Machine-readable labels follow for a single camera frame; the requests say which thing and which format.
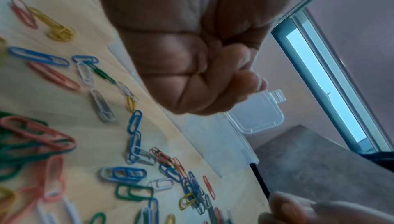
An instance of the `window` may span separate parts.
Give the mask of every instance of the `window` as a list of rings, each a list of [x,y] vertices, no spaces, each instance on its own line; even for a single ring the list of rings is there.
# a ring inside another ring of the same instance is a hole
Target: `window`
[[[286,19],[272,34],[352,151],[391,151],[305,12]]]

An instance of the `plastic container latch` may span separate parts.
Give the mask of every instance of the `plastic container latch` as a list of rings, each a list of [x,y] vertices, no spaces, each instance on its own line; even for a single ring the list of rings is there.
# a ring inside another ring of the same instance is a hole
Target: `plastic container latch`
[[[280,89],[277,89],[275,91],[270,92],[272,99],[275,101],[275,103],[279,104],[284,101],[286,101],[286,97],[283,95],[282,91]]]

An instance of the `sky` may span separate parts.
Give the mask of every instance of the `sky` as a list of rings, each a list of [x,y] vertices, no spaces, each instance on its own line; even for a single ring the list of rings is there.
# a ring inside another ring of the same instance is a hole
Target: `sky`
[[[304,37],[301,35],[298,29],[287,35],[287,39],[292,44],[298,55],[301,57],[320,88],[328,94],[334,109],[338,112],[339,116],[348,127],[353,137],[357,142],[365,139],[367,136],[362,130],[361,126],[353,116],[349,107],[346,105],[344,99],[334,86],[332,80],[328,77],[328,74],[316,58],[312,49],[309,47]]]

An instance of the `table surface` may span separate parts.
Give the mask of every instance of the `table surface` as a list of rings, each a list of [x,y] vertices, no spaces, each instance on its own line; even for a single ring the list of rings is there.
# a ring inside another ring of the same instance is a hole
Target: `table surface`
[[[97,65],[115,80],[122,81],[140,99],[138,108],[144,113],[139,131],[142,133],[141,147],[149,150],[156,146],[169,156],[176,156],[186,171],[192,171],[207,192],[202,176],[206,175],[217,199],[214,206],[226,213],[230,209],[236,223],[257,223],[257,217],[269,211],[268,202],[250,167],[219,178],[203,160],[188,140],[178,131],[150,96],[138,85],[129,73],[109,52],[107,45],[115,30],[99,5],[98,0],[23,0],[29,6],[46,13],[57,22],[76,30],[73,42],[60,43],[45,36],[48,29],[39,23],[38,30],[25,27],[10,10],[7,2],[0,4],[0,37],[9,46],[18,46],[38,52],[63,57],[71,62],[73,55],[93,55],[100,59]],[[76,67],[52,66],[82,86],[80,93],[70,92],[41,78],[30,70],[23,59],[7,56],[0,63],[0,110],[34,117],[49,123],[50,127],[76,139],[75,151],[64,155],[66,196],[75,204],[83,223],[88,223],[96,213],[103,211],[107,223],[134,223],[134,219],[147,201],[135,202],[115,198],[115,183],[103,182],[98,178],[102,167],[125,166],[123,154],[130,135],[127,126],[131,113],[126,110],[124,94],[113,84],[94,75],[98,89],[113,110],[116,121],[102,122],[84,87]],[[148,171],[146,184],[151,179],[164,178],[158,166],[134,165]],[[2,185],[14,190],[34,186],[37,170],[34,164],[25,166],[22,173]],[[156,192],[160,206],[160,223],[174,213],[177,223],[202,224],[209,220],[208,213],[202,216],[195,210],[178,209],[183,196],[180,184],[171,190]],[[46,203],[48,212],[54,211],[60,223],[69,223],[64,206],[60,202]],[[19,223],[38,223],[32,211]]]

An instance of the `plastic box lid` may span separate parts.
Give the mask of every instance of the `plastic box lid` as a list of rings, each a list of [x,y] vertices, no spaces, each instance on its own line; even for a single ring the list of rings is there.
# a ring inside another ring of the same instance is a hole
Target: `plastic box lid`
[[[284,101],[286,98],[280,89],[262,91],[249,96],[226,114],[240,132],[252,134],[283,123],[284,116],[278,104]]]

